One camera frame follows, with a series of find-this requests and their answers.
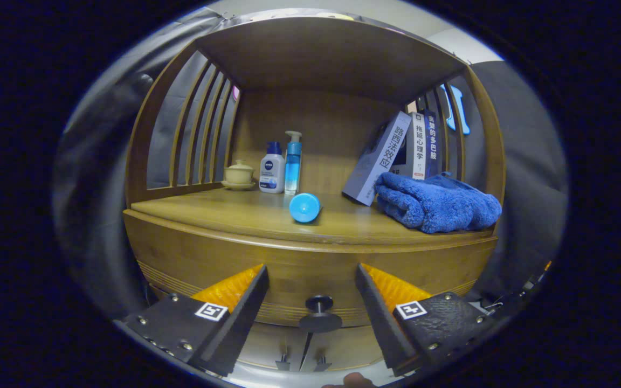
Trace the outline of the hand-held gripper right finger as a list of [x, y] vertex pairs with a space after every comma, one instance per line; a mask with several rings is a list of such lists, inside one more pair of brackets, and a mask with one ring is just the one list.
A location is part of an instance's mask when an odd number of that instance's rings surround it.
[[496, 324], [493, 315], [456, 293], [432, 295], [367, 264], [357, 266], [355, 283], [395, 376], [453, 363], [475, 349]]

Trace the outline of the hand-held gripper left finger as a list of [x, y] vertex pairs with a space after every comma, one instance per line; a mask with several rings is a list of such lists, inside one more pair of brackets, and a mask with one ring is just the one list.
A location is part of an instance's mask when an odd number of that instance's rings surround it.
[[232, 373], [269, 288], [264, 264], [193, 295], [170, 293], [121, 320], [121, 330], [192, 368]]

